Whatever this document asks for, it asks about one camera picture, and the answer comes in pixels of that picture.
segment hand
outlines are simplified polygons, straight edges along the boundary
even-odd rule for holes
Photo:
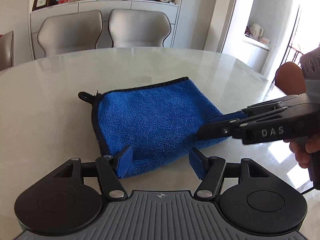
[[[320,134],[315,134],[312,136],[308,140],[305,149],[300,147],[298,143],[292,142],[291,140],[284,140],[284,142],[290,142],[290,150],[294,153],[299,166],[304,169],[308,168],[309,166],[309,154],[320,151]]]

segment blue towel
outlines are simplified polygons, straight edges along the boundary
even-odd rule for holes
[[[192,147],[206,148],[225,140],[197,140],[199,127],[222,113],[187,77],[107,92],[100,95],[96,110],[99,129],[95,132],[98,140],[104,138],[99,140],[101,154],[115,156],[132,146],[131,157],[123,160],[127,168],[117,173],[120,178],[169,164]]]

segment white kettle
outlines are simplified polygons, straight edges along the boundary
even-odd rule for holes
[[[251,31],[252,37],[254,37],[255,39],[259,39],[259,37],[263,35],[263,28],[257,23],[254,23],[252,25],[252,28],[250,29],[250,31]]]

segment black cable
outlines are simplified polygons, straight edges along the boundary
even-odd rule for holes
[[[311,187],[311,188],[305,190],[304,192],[302,192],[301,194],[304,195],[304,194],[310,192],[310,191],[313,190],[313,189],[315,189],[315,187]]]

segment silver screw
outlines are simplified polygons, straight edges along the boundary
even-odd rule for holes
[[[212,192],[210,190],[199,190],[197,192],[197,195],[201,198],[209,198],[209,197],[212,197]]]
[[[109,196],[112,198],[124,197],[124,192],[122,190],[113,190],[109,192]]]

